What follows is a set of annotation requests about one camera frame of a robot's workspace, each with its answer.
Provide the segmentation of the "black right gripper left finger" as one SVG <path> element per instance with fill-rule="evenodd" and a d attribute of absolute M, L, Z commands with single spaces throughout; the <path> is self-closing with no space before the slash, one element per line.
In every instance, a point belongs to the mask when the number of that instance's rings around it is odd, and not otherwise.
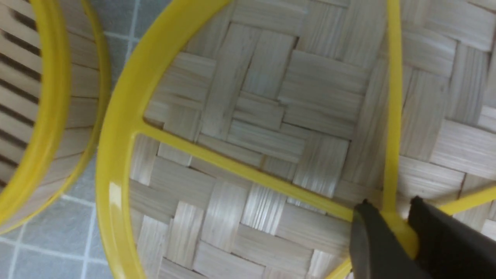
<path fill-rule="evenodd" d="M 398 214 L 381 212 L 367 200 L 355 205 L 350 260 L 355 279 L 430 279 L 415 261 L 420 241 Z"/>

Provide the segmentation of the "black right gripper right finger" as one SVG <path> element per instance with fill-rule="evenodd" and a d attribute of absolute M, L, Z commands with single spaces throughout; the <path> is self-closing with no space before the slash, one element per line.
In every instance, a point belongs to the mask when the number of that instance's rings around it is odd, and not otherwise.
<path fill-rule="evenodd" d="M 416 264 L 429 279 L 494 279 L 496 243 L 420 197 L 408 224 L 419 239 Z"/>

